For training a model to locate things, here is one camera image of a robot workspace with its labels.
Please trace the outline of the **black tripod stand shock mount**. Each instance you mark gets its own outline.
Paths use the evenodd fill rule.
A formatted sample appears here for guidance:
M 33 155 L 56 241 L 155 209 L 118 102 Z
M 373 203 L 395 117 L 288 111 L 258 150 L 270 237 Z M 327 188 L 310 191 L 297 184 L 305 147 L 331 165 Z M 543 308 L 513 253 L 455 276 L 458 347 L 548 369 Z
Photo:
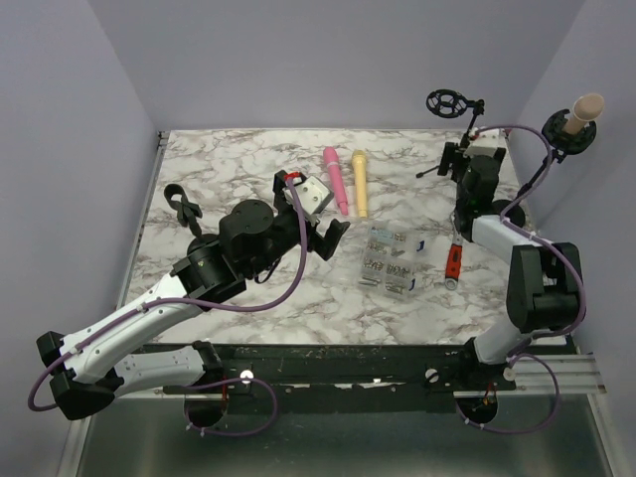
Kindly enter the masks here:
M 467 110 L 472 110 L 472 117 L 461 140 L 455 142 L 465 146 L 469 142 L 469 132 L 474 128 L 475 122 L 480 115 L 485 112 L 485 101 L 483 99 L 468 99 L 458 91 L 451 89 L 437 89 L 432 91 L 426 98 L 427 109 L 435 116 L 444 119 L 456 119 L 462 116 Z M 438 175 L 439 164 L 415 174 L 416 179 L 435 172 Z

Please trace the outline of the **yellow toy microphone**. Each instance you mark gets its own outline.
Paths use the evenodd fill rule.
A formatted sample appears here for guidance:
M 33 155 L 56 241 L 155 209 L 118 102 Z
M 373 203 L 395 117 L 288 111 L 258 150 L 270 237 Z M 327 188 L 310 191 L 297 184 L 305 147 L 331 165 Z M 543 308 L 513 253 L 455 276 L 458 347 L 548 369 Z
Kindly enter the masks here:
M 367 191 L 367 155 L 362 150 L 355 150 L 352 154 L 352 167 L 356 188 L 356 206 L 360 218 L 369 216 Z

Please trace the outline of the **black round-base microphone stand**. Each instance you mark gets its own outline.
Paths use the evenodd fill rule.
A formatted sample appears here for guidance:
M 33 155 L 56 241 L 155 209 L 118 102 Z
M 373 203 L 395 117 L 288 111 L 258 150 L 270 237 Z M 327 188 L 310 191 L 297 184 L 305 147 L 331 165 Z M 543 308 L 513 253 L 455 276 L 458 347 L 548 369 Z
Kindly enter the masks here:
M 189 200 L 185 189 L 179 184 L 168 184 L 164 188 L 164 198 L 168 206 L 177 213 L 177 221 L 187 228 L 198 242 L 205 242 L 205 236 L 198 223 L 203 217 L 200 206 Z

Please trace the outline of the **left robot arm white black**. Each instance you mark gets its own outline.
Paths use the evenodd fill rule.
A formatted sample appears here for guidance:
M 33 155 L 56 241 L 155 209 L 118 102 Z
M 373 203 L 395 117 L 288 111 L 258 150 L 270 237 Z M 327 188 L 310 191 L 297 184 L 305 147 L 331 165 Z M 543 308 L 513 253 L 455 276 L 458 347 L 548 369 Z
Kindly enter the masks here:
M 325 234 L 318 216 L 333 198 L 319 179 L 279 171 L 273 179 L 274 203 L 244 200 L 220 219 L 214 234 L 202 231 L 203 213 L 178 184 L 164 197 L 193 240 L 185 257 L 145 293 L 86 328 L 61 334 L 50 331 L 36 341 L 46 369 L 38 378 L 53 396 L 49 409 L 69 420 L 92 416 L 116 398 L 159 387 L 212 391 L 223 375 L 213 346 L 202 342 L 146 357 L 138 349 L 179 323 L 210 310 L 253 313 L 272 309 L 297 288 L 307 256 L 329 260 L 349 228 L 334 220 Z M 266 282 L 292 249 L 300 249 L 296 275 L 279 297 L 261 305 L 238 307 L 231 299 L 249 281 Z

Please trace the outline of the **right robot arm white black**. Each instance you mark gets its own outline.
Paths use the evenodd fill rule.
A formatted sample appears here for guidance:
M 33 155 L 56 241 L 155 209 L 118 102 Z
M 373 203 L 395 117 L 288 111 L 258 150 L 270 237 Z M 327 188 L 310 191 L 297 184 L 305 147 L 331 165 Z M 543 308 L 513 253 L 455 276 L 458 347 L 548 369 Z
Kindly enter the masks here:
M 469 339 L 459 354 L 457 377 L 471 390 L 502 373 L 534 340 L 569 333 L 586 308 L 577 247 L 531 234 L 519 205 L 494 198 L 505 153 L 495 147 L 470 154 L 467 145 L 447 142 L 439 163 L 439 175 L 449 175 L 456 184 L 446 283 L 455 285 L 467 241 L 489 249 L 509 266 L 506 318 Z

